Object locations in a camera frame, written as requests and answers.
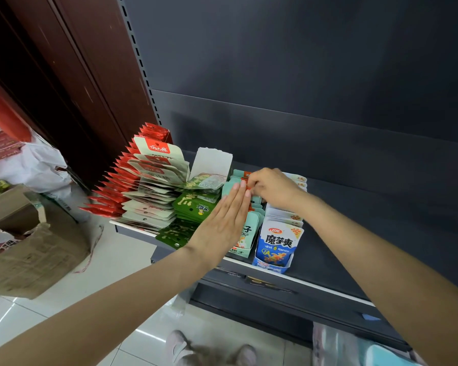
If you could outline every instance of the pink shoe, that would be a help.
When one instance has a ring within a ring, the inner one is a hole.
[[[194,354],[195,352],[190,348],[187,339],[181,331],[174,330],[168,335],[165,345],[167,365],[195,365],[197,363],[192,362],[194,357],[185,358]]]
[[[236,355],[237,366],[257,366],[256,350],[249,344],[241,347]]]

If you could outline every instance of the floor tile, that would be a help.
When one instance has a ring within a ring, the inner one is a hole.
[[[171,316],[160,309],[121,344],[121,350],[156,365],[163,365],[163,347],[168,334],[181,330],[196,348],[210,351],[212,357],[224,360],[242,345],[256,348],[259,364],[281,366],[285,341],[238,322],[187,305],[185,314]]]
[[[46,318],[0,298],[0,346]]]
[[[286,341],[283,366],[311,366],[311,352],[307,347]]]
[[[84,268],[88,258],[42,295],[33,300],[19,298],[16,303],[50,317],[151,264],[155,245],[116,233],[115,226],[108,223],[108,219],[98,216],[93,216],[87,225],[93,240],[98,236],[100,224],[104,225],[104,232],[85,272],[73,273]]]
[[[120,350],[115,356],[112,366],[153,366],[153,364]]]
[[[115,348],[97,366],[111,366],[111,364],[114,361],[114,358],[115,358],[115,356],[116,356],[118,351],[119,351],[119,349]]]

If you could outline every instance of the right hand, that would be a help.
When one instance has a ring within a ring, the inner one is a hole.
[[[278,168],[263,168],[253,172],[248,178],[248,188],[261,196],[272,207],[296,212],[296,203],[307,193],[285,176]]]

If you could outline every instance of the cardboard display box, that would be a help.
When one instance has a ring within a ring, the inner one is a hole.
[[[18,235],[33,231],[0,253],[0,295],[33,299],[90,252],[71,216],[24,185],[0,195],[0,228]]]

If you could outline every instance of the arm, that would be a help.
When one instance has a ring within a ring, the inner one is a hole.
[[[250,199],[246,184],[236,184],[185,247],[4,344],[0,365],[96,365],[170,298],[221,261],[241,236]]]
[[[251,174],[248,187],[275,207],[303,217],[429,366],[458,364],[458,287],[300,190],[279,170]]]

